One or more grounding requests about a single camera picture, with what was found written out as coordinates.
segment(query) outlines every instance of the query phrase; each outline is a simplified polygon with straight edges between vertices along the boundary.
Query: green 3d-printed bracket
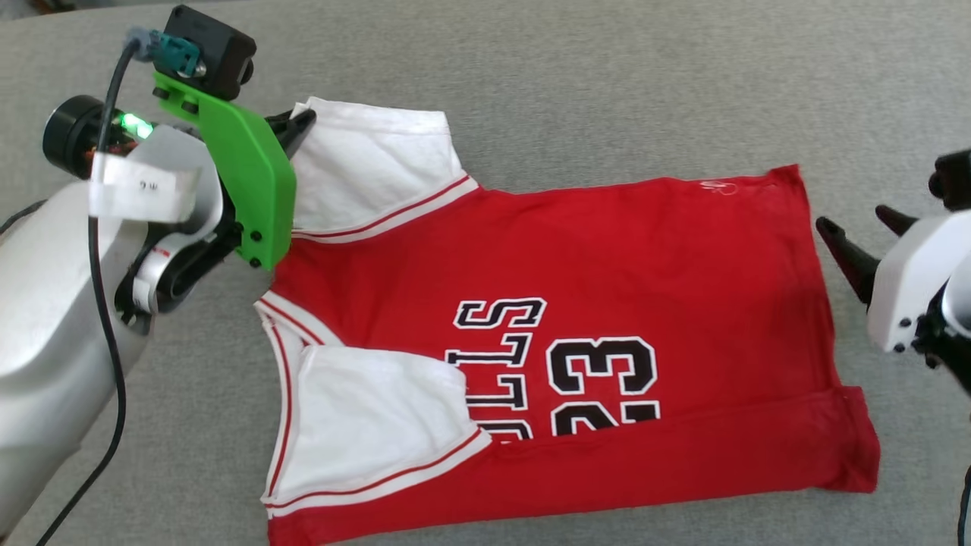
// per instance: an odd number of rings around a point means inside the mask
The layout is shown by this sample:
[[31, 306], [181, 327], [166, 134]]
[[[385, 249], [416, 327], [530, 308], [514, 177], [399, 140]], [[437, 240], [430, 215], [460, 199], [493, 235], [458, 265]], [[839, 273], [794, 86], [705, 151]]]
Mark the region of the green 3d-printed bracket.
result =
[[155, 86], [168, 93], [161, 98], [166, 112], [199, 128], [236, 207], [236, 222], [243, 225], [238, 253], [253, 265], [272, 268], [290, 246], [296, 174], [269, 124], [158, 72]]

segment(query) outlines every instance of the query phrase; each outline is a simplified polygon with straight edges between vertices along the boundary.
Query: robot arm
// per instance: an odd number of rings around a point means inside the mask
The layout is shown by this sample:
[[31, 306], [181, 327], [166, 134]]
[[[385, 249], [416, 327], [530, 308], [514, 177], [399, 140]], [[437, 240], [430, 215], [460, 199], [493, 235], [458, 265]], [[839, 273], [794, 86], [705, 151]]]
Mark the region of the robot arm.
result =
[[935, 167], [930, 191], [951, 213], [918, 220], [877, 207], [900, 236], [883, 259], [827, 218], [816, 227], [867, 306], [874, 344], [898, 353], [913, 348], [929, 367], [944, 364], [971, 394], [971, 151], [941, 156]]
[[[255, 43], [219, 21], [179, 6], [151, 40], [153, 94], [202, 140], [105, 112], [83, 95], [54, 111], [44, 136], [55, 166], [80, 179], [92, 168], [102, 176], [94, 147], [107, 116], [112, 176], [145, 190], [151, 182], [133, 177], [148, 169], [194, 177], [177, 222], [100, 218], [102, 285], [126, 372], [148, 344], [154, 317], [176, 309], [226, 256], [235, 251], [267, 269], [282, 259], [295, 195], [288, 158], [315, 120], [313, 111], [264, 119], [228, 102], [252, 73]], [[115, 386], [88, 269], [89, 186], [63, 188], [0, 240], [0, 543], [78, 450]]]

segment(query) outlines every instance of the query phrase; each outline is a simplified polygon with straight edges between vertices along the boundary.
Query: white sleeve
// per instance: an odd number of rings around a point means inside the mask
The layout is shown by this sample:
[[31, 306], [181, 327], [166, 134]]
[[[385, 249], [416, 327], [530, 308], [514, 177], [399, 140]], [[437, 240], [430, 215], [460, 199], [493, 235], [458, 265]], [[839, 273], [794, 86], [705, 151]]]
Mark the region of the white sleeve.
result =
[[454, 366], [327, 346], [307, 346], [299, 359], [263, 498], [271, 517], [392, 495], [491, 442], [469, 418], [465, 376]]
[[464, 173], [442, 112], [311, 97], [293, 114], [317, 121], [293, 156], [293, 228], [325, 235], [364, 229], [416, 206]]

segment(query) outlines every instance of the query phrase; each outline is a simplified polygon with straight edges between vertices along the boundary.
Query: basketball jersey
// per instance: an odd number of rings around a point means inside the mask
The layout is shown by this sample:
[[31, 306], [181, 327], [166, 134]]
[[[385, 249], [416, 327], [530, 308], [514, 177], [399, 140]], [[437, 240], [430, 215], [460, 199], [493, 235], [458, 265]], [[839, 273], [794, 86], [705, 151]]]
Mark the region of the basketball jersey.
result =
[[257, 303], [274, 544], [804, 488], [872, 492], [796, 166], [511, 194], [441, 113], [311, 99]]

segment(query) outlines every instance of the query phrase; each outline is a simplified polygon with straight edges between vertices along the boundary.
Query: gray fabric surface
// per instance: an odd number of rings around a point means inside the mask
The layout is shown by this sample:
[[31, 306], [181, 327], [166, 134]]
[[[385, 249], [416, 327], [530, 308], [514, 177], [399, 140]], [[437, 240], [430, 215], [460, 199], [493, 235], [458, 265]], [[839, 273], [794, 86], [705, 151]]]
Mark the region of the gray fabric surface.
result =
[[[817, 214], [883, 253], [888, 202], [938, 214], [938, 154], [971, 147], [966, 0], [299, 0], [203, 7], [251, 34], [239, 102], [277, 113], [310, 94], [444, 110], [466, 169], [515, 191], [803, 167]], [[0, 217], [67, 178], [40, 137], [65, 98], [107, 86], [125, 28], [168, 7], [0, 23]], [[163, 117], [150, 69], [119, 104]], [[479, 523], [355, 544], [949, 544], [971, 462], [967, 397], [918, 358], [866, 340], [863, 308], [822, 256], [845, 383], [861, 385], [883, 445], [874, 495], [821, 491]], [[115, 463], [56, 544], [260, 544], [259, 502], [279, 418], [270, 346], [251, 303], [268, 275], [230, 260], [129, 378]], [[108, 443], [114, 405], [12, 537], [40, 536]]]

